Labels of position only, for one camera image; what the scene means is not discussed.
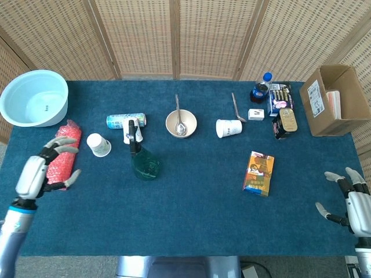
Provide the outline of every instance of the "canned food tin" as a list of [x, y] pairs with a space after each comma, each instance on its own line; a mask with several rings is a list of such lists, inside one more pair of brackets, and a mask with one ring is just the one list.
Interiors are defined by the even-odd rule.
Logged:
[[130, 117], [137, 118], [140, 127], [144, 127], [147, 124], [146, 115], [144, 113], [117, 114], [107, 116], [107, 127], [109, 129], [122, 129], [122, 120]]
[[294, 111], [291, 108], [281, 108], [278, 115], [272, 121], [274, 136], [284, 139], [290, 133], [297, 130]]

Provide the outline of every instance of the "metal spoon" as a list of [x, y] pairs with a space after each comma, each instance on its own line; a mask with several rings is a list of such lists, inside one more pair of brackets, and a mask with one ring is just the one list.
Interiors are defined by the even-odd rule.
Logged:
[[240, 117], [239, 114], [238, 114], [238, 108], [237, 108], [236, 98], [234, 97], [234, 93], [232, 93], [232, 98], [233, 98], [234, 111], [236, 112], [237, 119], [239, 119], [241, 122], [246, 123], [247, 120], [245, 120], [244, 118]]
[[176, 134], [178, 134], [179, 136], [183, 136], [187, 133], [187, 127], [181, 121], [178, 94], [175, 95], [175, 100], [176, 100], [176, 110], [178, 111], [178, 122], [176, 123], [175, 130], [176, 130]]

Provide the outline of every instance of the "pink package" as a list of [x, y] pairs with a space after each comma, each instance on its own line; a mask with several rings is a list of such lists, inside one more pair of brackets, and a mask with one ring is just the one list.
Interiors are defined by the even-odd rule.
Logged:
[[[78, 148], [81, 139], [81, 129], [73, 120], [67, 120], [67, 125], [59, 128], [56, 137], [58, 136], [76, 139], [77, 142], [69, 146]], [[75, 155], [75, 153], [63, 152], [49, 165], [48, 172], [46, 172], [46, 177], [49, 179], [48, 184], [63, 182], [70, 178]]]

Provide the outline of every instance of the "robotic arm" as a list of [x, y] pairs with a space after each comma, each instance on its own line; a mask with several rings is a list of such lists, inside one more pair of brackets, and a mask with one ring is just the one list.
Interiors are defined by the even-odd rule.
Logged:
[[48, 184], [46, 178], [49, 164], [59, 154], [78, 152], [77, 148], [66, 146], [75, 142], [75, 139], [66, 136], [57, 137], [49, 141], [39, 155], [27, 160], [16, 186], [18, 197], [9, 206], [0, 230], [0, 278], [15, 276], [19, 250], [37, 210], [36, 199], [42, 197], [44, 192], [70, 187], [80, 175], [81, 170], [77, 170], [67, 181], [54, 184]]
[[323, 205], [316, 203], [319, 213], [327, 220], [347, 226], [349, 231], [358, 238], [355, 251], [358, 257], [359, 268], [363, 278], [371, 278], [371, 195], [366, 181], [355, 170], [345, 168], [350, 176], [350, 184], [345, 177], [325, 172], [327, 180], [336, 182], [347, 205], [345, 217], [329, 213]]

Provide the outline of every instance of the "table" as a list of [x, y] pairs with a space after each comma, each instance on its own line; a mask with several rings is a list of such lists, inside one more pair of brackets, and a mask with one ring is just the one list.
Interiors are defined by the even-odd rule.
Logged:
[[[350, 134], [312, 137], [293, 82], [299, 129], [289, 138], [274, 138], [271, 119], [243, 124], [242, 134], [219, 139], [217, 119], [234, 119], [231, 92], [241, 116], [261, 108], [248, 100], [253, 82], [229, 81], [73, 81], [66, 118], [82, 128], [75, 169], [77, 183], [67, 191], [46, 193], [22, 248], [23, 255], [344, 255], [354, 251], [346, 228], [326, 221], [316, 210], [321, 202], [336, 214], [345, 212], [342, 194], [324, 171], [361, 170]], [[175, 109], [197, 117], [187, 139], [165, 127]], [[106, 116], [144, 112], [143, 146], [162, 162], [155, 181], [135, 178], [122, 130], [109, 130]], [[15, 197], [24, 163], [54, 137], [59, 125], [14, 127], [0, 170], [0, 213]], [[111, 153], [94, 157], [86, 138], [100, 133]], [[251, 151], [275, 157], [269, 197], [242, 191]]]

